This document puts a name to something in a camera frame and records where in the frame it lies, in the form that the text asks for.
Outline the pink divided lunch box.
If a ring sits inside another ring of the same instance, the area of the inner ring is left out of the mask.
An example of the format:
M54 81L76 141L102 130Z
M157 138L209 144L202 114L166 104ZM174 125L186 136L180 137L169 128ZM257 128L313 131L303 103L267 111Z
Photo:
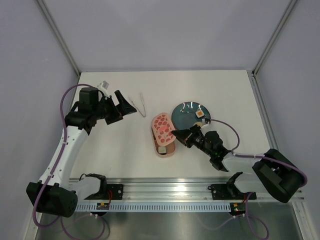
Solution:
M171 157L176 151L176 137L172 134L175 130L172 124L161 121L151 124L153 145L156 154L161 158Z

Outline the pink lunch box lid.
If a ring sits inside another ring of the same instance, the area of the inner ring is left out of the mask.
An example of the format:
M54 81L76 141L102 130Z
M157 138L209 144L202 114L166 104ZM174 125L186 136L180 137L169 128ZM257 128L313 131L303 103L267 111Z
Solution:
M172 133L172 131L175 130L175 127L169 114L166 112L162 112L152 119L151 129L157 144L161 147L173 143L176 139Z

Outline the white cat paw tongs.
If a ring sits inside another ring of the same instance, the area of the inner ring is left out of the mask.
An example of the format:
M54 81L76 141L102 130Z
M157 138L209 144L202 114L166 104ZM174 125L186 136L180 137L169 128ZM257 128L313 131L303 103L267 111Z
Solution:
M130 103L136 108L138 113L143 117L147 117L147 112L146 112L146 107L145 107L145 101L144 101L144 96L143 93L139 93L139 101L135 101L130 95L128 96L128 99Z

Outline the cucumber sushi roll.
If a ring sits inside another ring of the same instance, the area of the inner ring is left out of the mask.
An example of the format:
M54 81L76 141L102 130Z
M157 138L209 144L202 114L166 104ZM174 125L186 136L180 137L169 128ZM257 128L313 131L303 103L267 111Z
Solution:
M167 154L167 148L165 146L159 146L157 151L158 151L158 153L160 155L166 155Z

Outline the orange salmon sushi roll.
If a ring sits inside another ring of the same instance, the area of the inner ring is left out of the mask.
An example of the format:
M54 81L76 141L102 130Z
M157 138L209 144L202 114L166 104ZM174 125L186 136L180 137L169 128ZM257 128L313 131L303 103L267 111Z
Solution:
M195 115L198 119L204 118L205 117L205 113L203 112L202 109L198 110L195 112Z

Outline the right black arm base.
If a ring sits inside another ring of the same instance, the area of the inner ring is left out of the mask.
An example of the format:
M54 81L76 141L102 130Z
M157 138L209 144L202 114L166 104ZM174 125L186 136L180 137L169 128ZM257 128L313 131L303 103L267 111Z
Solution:
M207 187L213 200L246 200L249 193L240 192L235 186L226 183L211 184Z

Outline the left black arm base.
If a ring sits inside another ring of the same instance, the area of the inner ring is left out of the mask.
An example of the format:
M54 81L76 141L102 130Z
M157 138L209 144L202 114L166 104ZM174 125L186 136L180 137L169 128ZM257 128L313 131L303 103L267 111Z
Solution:
M107 184L104 189L100 189L97 193L91 194L85 200L122 200L124 193L123 184Z

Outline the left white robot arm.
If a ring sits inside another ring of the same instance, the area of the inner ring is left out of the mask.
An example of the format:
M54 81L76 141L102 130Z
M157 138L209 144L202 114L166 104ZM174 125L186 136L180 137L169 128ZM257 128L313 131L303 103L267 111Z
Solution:
M26 188L33 209L37 213L70 217L79 201L90 196L103 199L108 194L106 177L89 173L79 182L69 185L71 171L80 149L99 120L107 125L116 123L137 110L119 90L115 91L118 104L105 87L82 84L76 101L67 115L62 115L62 136L57 149L38 182Z

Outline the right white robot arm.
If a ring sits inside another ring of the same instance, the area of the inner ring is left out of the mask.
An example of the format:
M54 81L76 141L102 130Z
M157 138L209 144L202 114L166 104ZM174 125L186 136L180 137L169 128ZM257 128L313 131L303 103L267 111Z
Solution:
M239 154L225 148L216 131L203 134L198 125L172 134L185 147L195 146L208 155L217 171L233 174L226 183L208 187L214 200L248 200L255 199L257 193L267 193L287 203L307 184L307 176L276 149L261 155Z

